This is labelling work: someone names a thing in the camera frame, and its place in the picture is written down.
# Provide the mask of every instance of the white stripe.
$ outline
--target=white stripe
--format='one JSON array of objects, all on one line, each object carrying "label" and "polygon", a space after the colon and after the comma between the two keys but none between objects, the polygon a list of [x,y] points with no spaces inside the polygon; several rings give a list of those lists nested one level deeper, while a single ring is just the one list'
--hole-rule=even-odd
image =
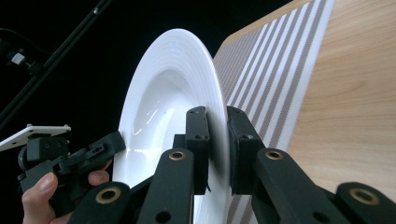
[{"label": "white stripe", "polygon": [[264,25],[264,27],[262,28],[262,31],[260,32],[259,38],[257,39],[256,43],[254,44],[254,47],[253,47],[252,51],[250,52],[250,55],[249,55],[249,57],[248,57],[248,59],[247,59],[247,62],[246,62],[246,64],[245,64],[245,66],[244,66],[244,70],[242,70],[242,73],[241,73],[241,75],[239,76],[238,81],[237,81],[235,87],[233,88],[233,93],[231,94],[230,99],[229,99],[229,101],[227,102],[227,105],[231,105],[231,102],[233,101],[233,98],[234,98],[235,95],[236,95],[236,91],[237,91],[238,88],[239,88],[239,85],[241,84],[242,80],[245,78],[246,70],[248,69],[248,66],[250,65],[250,61],[251,61],[251,59],[253,58],[253,55],[254,55],[254,53],[255,53],[256,50],[257,50],[257,47],[258,47],[258,45],[259,45],[259,43],[260,43],[260,39],[262,39],[262,34],[264,33],[266,26],[267,26],[267,24]]},{"label": "white stripe", "polygon": [[[286,21],[285,31],[288,31],[288,30],[289,30],[290,25],[291,25],[291,22],[293,21],[294,15],[295,15],[295,11],[292,11],[292,12],[290,13],[289,19]],[[285,41],[285,38],[286,38],[287,33],[288,33],[288,32],[283,32],[283,33],[282,33],[281,38],[280,38],[280,43],[282,43],[282,42]],[[262,96],[262,94],[263,94],[263,92],[264,92],[264,90],[265,90],[266,83],[268,82],[268,79],[270,78],[271,73],[272,73],[272,71],[273,71],[273,69],[274,69],[274,65],[275,65],[276,59],[279,57],[280,49],[281,49],[281,45],[279,44],[279,45],[277,45],[277,49],[276,49],[274,58],[271,59],[271,60],[272,60],[272,61],[271,61],[271,64],[270,64],[270,66],[268,67],[268,70],[265,71],[265,74],[262,74],[262,69],[263,69],[263,67],[264,67],[264,63],[262,63],[262,65],[260,66],[260,69],[259,69],[258,74],[262,74],[262,76],[264,76],[264,79],[263,79],[262,83],[259,83],[259,84],[260,84],[260,87],[259,87],[257,96],[249,96],[249,101],[250,101],[250,97],[254,97],[254,99],[253,99],[253,104],[252,104],[252,108],[250,109],[249,113],[247,114],[247,116],[248,116],[250,119],[253,119],[253,116],[254,116],[255,112],[259,109],[259,108],[257,108],[259,102],[260,102],[261,100],[268,100],[268,99],[269,99],[269,98],[262,99],[261,97],[258,97],[258,96]],[[248,103],[245,103],[245,104],[244,104],[244,108],[246,108],[246,107],[248,107]]]},{"label": "white stripe", "polygon": [[246,110],[247,109],[248,103],[249,103],[249,101],[252,98],[251,95],[253,94],[254,90],[256,89],[256,86],[259,84],[258,82],[259,82],[259,79],[260,79],[261,74],[262,74],[262,69],[264,68],[266,62],[268,60],[270,60],[271,61],[270,64],[274,64],[275,61],[276,61],[277,55],[279,54],[279,51],[280,51],[280,48],[279,48],[279,45],[276,45],[275,41],[276,41],[276,38],[279,35],[279,33],[281,33],[281,34],[283,33],[283,31],[280,31],[280,28],[282,27],[283,23],[286,22],[285,21],[285,17],[286,16],[283,16],[283,17],[280,18],[280,22],[279,22],[278,26],[276,27],[276,33],[273,36],[272,43],[270,43],[270,46],[268,46],[268,49],[271,49],[273,46],[276,47],[276,51],[274,52],[274,57],[273,58],[269,58],[271,50],[267,50],[265,52],[264,57],[262,58],[262,61],[259,64],[259,69],[257,71],[257,74],[253,74],[254,79],[253,79],[253,82],[251,83],[251,87],[248,88],[247,99],[245,100],[244,104],[241,106],[242,110]]},{"label": "white stripe", "polygon": [[[276,43],[276,36],[279,33],[280,30],[280,26],[281,26],[281,21],[279,21],[279,24],[277,25],[277,27],[275,27],[275,32],[274,35],[272,36],[270,45],[268,46],[268,49],[271,49]],[[253,74],[257,64],[260,65],[262,62],[260,62],[260,57],[262,56],[262,53],[264,52],[264,47],[266,46],[266,42],[269,38],[271,34],[267,33],[267,36],[264,38],[264,41],[262,41],[262,45],[260,46],[259,49],[259,53],[257,54],[256,58],[254,59],[253,65],[250,67],[250,70],[248,71],[247,77],[246,77],[246,81],[244,83],[244,85],[241,88],[241,91],[239,92],[238,97],[236,98],[235,101],[235,105],[240,105],[242,97],[245,94],[245,91],[247,91],[248,89],[250,89],[250,87],[248,86],[248,83],[250,81],[251,78],[256,77],[257,74]],[[268,58],[269,52],[271,50],[267,50],[266,52],[264,52],[264,60],[265,58]]]},{"label": "white stripe", "polygon": [[240,56],[239,54],[241,52],[244,52],[244,49],[247,47],[246,44],[250,42],[250,39],[253,37],[252,34],[244,36],[244,38],[240,38],[237,40],[238,42],[238,49],[235,51],[235,60],[232,60],[231,64],[229,64],[229,67],[232,68],[229,74],[229,79],[227,83],[227,89],[228,89],[228,96],[231,95],[231,92],[235,90],[235,87],[233,86],[233,82],[239,77],[239,74],[236,74],[238,72],[238,69],[235,69],[236,66],[241,67],[243,60],[245,59],[243,56]]},{"label": "white stripe", "polygon": [[[299,30],[299,28],[300,28],[300,26],[301,26],[301,23],[302,23],[304,14],[305,14],[305,12],[306,12],[306,8],[307,8],[307,5],[304,5],[303,8],[302,8],[301,13],[300,13],[300,15],[299,15],[299,18],[297,19],[296,25],[295,25],[295,27],[294,27],[294,29],[293,29],[293,31],[292,31],[291,36],[290,36],[289,44],[288,44],[288,46],[286,47],[285,55],[289,55],[289,53],[290,53],[290,51],[291,51],[291,48],[292,48],[292,46],[294,45],[294,42],[295,42],[295,39],[296,39],[298,30]],[[283,70],[284,70],[284,67],[285,67],[285,64],[286,64],[287,59],[288,59],[288,57],[284,57],[284,58],[282,59],[281,65],[279,66],[279,69],[278,69],[278,71],[276,72],[276,80],[274,80],[274,82],[275,82],[276,85],[277,85],[277,82],[278,82],[280,76],[282,75],[282,72],[283,72]],[[275,93],[275,90],[276,90],[276,85],[272,85],[271,87],[267,87],[267,88],[271,88],[271,89],[269,90],[269,92],[268,92],[268,97],[267,97],[267,99],[265,100],[265,103],[264,103],[263,107],[262,107],[262,108],[258,108],[258,109],[261,109],[261,113],[260,113],[260,115],[259,115],[259,118],[258,118],[258,121],[257,121],[257,124],[256,124],[257,130],[259,130],[259,129],[262,127],[262,125],[263,125],[264,118],[265,118],[265,115],[266,115],[266,111],[268,111],[268,108],[269,108],[269,106],[270,106],[270,104],[271,104],[271,100],[272,100],[272,98],[274,97],[274,93]],[[271,137],[272,137],[272,133],[270,133],[269,131],[267,131],[267,132],[264,134],[263,142],[264,142],[265,145],[268,146],[268,144],[269,144],[269,142],[270,142],[270,140],[271,140]]]},{"label": "white stripe", "polygon": [[315,1],[314,2],[314,5],[312,7],[312,11],[311,11],[311,13],[310,13],[310,15],[308,17],[307,22],[306,22],[306,26],[304,28],[302,38],[300,39],[299,43],[295,43],[295,44],[298,44],[298,48],[297,48],[296,54],[295,54],[295,56],[294,56],[294,58],[293,58],[293,60],[291,62],[291,65],[290,65],[291,69],[289,70],[288,76],[287,76],[286,81],[285,81],[285,85],[284,85],[284,87],[283,87],[283,89],[282,89],[282,91],[280,93],[278,102],[276,103],[276,109],[274,111],[274,115],[271,118],[270,125],[268,127],[268,133],[271,133],[271,135],[274,134],[274,131],[275,131],[275,128],[276,128],[276,124],[277,124],[277,122],[279,120],[280,112],[282,110],[282,107],[284,106],[284,103],[285,103],[285,100],[286,100],[286,96],[287,96],[288,91],[290,89],[291,82],[292,82],[293,77],[295,75],[296,69],[297,69],[297,67],[299,65],[299,61],[300,61],[300,58],[302,56],[302,53],[303,53],[303,50],[304,50],[304,47],[305,47],[305,43],[306,43],[306,40],[307,40],[308,35],[309,35],[309,31],[311,30],[312,23],[314,21],[315,15],[317,14],[317,11],[318,11],[318,3],[319,2],[320,1]]},{"label": "white stripe", "polygon": [[300,83],[297,87],[297,90],[294,94],[293,100],[291,102],[290,108],[292,108],[286,118],[285,127],[283,127],[282,133],[276,147],[285,148],[287,150],[291,135],[293,133],[298,114],[300,112],[300,108],[303,104],[304,96],[309,85],[309,80],[311,78],[312,71],[314,69],[314,65],[316,62],[316,58],[318,56],[318,51],[320,48],[321,41],[326,31],[326,27],[328,25],[330,16],[332,14],[332,8],[334,5],[334,1],[326,1],[326,5],[324,6],[324,10],[321,14],[320,21],[318,23],[318,29],[315,32],[315,38],[312,42],[311,49],[308,53],[308,58],[306,60],[306,64],[303,70],[302,77],[300,79]]}]

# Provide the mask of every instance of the white plate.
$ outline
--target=white plate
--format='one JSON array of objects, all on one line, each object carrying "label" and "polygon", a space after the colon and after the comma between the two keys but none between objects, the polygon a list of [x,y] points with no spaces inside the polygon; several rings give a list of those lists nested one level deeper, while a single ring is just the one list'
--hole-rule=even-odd
[{"label": "white plate", "polygon": [[211,56],[189,31],[160,35],[137,66],[119,126],[127,148],[115,156],[113,181],[133,187],[153,175],[174,135],[185,133],[186,112],[199,105],[206,107],[214,145],[208,177],[212,191],[194,197],[194,222],[225,223],[231,199],[226,105]]}]

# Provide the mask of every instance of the human hand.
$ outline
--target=human hand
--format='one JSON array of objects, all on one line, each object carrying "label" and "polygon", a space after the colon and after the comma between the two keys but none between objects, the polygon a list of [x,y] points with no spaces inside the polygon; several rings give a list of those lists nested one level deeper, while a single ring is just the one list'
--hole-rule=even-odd
[{"label": "human hand", "polygon": [[[98,186],[109,181],[109,174],[106,168],[107,164],[100,170],[90,172],[88,182],[93,186]],[[56,217],[55,211],[51,207],[49,200],[58,187],[58,178],[54,173],[48,173],[30,189],[22,195],[23,205],[23,224],[62,224],[67,223],[72,213],[62,217]]]}]

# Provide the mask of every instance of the black background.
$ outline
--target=black background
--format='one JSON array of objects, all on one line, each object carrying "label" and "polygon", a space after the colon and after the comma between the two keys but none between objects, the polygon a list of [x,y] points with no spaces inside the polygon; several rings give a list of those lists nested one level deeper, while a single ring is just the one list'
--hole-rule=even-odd
[{"label": "black background", "polygon": [[[215,56],[232,33],[289,1],[122,1],[113,0],[98,20],[63,58],[50,76],[7,126],[3,140],[26,124],[69,125],[64,134],[74,152],[118,129],[123,100],[135,68],[149,45],[163,32],[184,28],[197,35]],[[16,35],[0,31],[0,38],[44,63],[73,32],[97,0],[3,0],[0,27],[29,38],[37,50]],[[28,81],[25,69],[0,59],[0,109]],[[21,223],[21,195],[17,175],[19,148],[0,152],[1,223]]]}]

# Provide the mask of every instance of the black mount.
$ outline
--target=black mount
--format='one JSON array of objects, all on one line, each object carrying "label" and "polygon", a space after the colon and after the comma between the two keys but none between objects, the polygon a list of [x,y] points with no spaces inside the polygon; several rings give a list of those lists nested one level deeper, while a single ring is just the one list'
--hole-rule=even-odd
[{"label": "black mount", "polygon": [[18,162],[23,174],[18,176],[21,193],[49,172],[58,177],[58,188],[49,200],[57,217],[72,212],[76,201],[84,196],[81,181],[87,182],[89,171],[103,167],[113,156],[125,149],[119,132],[107,136],[68,155],[68,142],[64,137],[31,135],[26,146],[22,147]]}]

